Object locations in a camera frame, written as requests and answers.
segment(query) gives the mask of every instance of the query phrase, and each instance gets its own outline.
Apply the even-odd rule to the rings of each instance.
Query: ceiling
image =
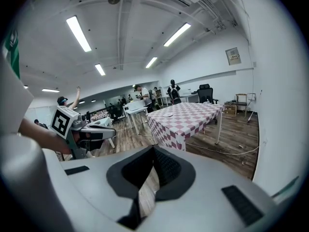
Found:
[[[66,20],[76,15],[92,49],[85,52]],[[136,75],[168,63],[208,34],[232,26],[221,0],[29,0],[17,20],[21,79],[34,96],[42,88],[66,89],[75,80],[91,85]],[[184,24],[191,28],[163,44]],[[100,76],[94,65],[106,73]]]

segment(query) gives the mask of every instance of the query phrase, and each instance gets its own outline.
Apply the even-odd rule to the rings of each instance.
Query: checkered tablecloth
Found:
[[[182,102],[147,114],[153,135],[163,145],[184,150],[185,139],[192,137],[224,110],[224,105]]]

